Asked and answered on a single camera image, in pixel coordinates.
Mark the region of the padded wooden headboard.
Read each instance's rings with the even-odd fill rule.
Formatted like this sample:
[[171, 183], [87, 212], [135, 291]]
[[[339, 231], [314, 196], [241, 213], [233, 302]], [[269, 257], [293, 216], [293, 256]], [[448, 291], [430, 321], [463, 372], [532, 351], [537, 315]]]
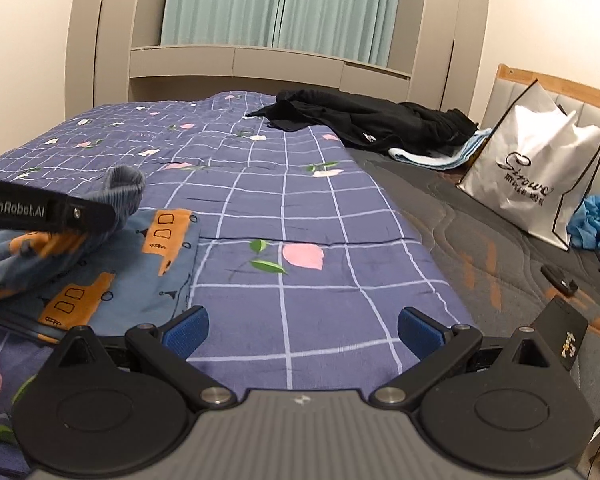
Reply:
[[[600, 90], [568, 79], [509, 67], [506, 64], [498, 66], [480, 126], [493, 128], [509, 105], [536, 80], [559, 107], [567, 113], [576, 112], [578, 126], [596, 125], [600, 128]], [[592, 184], [591, 193], [600, 195], [600, 168]]]

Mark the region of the light green curtain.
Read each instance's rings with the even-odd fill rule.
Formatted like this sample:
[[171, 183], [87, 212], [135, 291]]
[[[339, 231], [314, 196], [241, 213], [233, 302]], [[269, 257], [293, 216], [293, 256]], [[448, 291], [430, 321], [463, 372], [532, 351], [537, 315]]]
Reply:
[[161, 44], [224, 44], [388, 63], [399, 0], [166, 0]]

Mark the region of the small black remote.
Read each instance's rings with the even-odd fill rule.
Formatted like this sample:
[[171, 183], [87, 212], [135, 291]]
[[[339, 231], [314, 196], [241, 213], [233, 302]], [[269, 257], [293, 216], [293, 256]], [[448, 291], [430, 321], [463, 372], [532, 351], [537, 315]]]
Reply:
[[541, 273], [562, 296], [573, 297], [578, 291], [577, 282], [567, 276], [558, 266], [543, 264], [541, 266]]

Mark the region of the beige window cabinet frame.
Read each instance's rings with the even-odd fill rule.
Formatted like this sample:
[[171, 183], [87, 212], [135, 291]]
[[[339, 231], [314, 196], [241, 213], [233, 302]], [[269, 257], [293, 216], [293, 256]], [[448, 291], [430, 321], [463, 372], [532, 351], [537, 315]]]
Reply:
[[73, 0], [65, 111], [329, 88], [469, 110], [489, 0]]

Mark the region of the black card with print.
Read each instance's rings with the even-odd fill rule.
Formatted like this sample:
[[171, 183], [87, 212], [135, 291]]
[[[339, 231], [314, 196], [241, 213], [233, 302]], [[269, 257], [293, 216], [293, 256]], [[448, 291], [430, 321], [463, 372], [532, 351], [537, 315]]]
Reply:
[[570, 302], [554, 296], [531, 323], [562, 366], [572, 370], [580, 351], [588, 320]]

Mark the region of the black clothing pile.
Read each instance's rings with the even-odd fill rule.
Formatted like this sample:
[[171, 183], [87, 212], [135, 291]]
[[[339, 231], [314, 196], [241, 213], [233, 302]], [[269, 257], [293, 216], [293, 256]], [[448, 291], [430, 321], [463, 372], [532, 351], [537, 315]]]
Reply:
[[442, 112], [330, 89], [284, 90], [274, 103], [249, 115], [286, 132], [326, 126], [348, 148], [375, 153], [402, 148], [416, 155], [449, 154], [478, 130], [457, 108]]

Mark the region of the light blue folded cloth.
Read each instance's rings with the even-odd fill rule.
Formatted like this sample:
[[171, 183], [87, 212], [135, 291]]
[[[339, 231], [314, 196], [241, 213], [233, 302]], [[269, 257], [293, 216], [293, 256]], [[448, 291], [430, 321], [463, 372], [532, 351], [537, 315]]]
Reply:
[[477, 130], [463, 145], [451, 148], [449, 154], [433, 151], [426, 155], [416, 155], [402, 150], [402, 148], [390, 148], [389, 156], [397, 162], [425, 169], [441, 171], [457, 169], [478, 153], [479, 148], [489, 139], [491, 133], [491, 128]]

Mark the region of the blue plastic bag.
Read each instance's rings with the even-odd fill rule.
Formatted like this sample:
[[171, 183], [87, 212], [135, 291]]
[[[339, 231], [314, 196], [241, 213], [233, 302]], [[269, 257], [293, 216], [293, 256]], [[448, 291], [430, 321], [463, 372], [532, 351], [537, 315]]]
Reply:
[[600, 250], [600, 195], [588, 196], [572, 215], [567, 232], [570, 246]]

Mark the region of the grey quilted mattress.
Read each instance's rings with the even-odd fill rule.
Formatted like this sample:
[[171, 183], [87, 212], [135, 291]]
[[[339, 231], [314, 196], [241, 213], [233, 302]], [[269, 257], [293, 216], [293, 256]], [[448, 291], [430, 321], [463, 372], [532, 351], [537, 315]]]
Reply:
[[482, 329], [507, 336], [557, 295], [541, 272], [558, 266], [578, 285], [570, 304], [588, 320], [571, 376], [600, 416], [600, 264], [592, 252], [563, 252], [518, 230], [460, 191], [458, 171], [437, 172], [353, 151], [411, 223], [434, 262]]

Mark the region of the white paper shopping bag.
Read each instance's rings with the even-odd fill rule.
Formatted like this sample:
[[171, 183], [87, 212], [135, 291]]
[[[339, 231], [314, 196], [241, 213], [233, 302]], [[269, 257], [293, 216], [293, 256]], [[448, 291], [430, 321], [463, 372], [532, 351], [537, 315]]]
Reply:
[[562, 250], [600, 168], [600, 128], [579, 127], [539, 81], [510, 104], [458, 188], [503, 219]]

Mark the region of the blue orange printed pants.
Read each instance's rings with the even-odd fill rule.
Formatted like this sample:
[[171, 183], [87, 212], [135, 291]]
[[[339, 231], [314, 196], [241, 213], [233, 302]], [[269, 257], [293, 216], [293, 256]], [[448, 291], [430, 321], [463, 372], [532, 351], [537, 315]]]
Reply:
[[0, 326], [54, 344], [87, 325], [121, 336], [188, 308], [199, 221], [188, 209], [144, 209], [145, 177], [108, 170], [89, 200], [116, 218], [102, 234], [0, 231]]

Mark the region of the purple grid floral quilt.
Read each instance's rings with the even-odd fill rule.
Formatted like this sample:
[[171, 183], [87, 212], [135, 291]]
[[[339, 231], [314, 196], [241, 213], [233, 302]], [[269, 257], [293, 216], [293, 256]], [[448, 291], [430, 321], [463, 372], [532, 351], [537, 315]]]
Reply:
[[288, 411], [253, 431], [277, 448], [316, 393], [365, 396], [415, 363], [396, 322], [406, 306], [444, 325], [470, 314], [417, 231], [324, 126], [295, 132], [249, 114], [265, 94], [103, 105], [0, 156], [0, 180], [84, 196], [108, 170], [144, 175], [140, 206], [188, 209], [199, 242], [188, 307], [209, 336], [186, 358], [238, 396], [288, 389]]

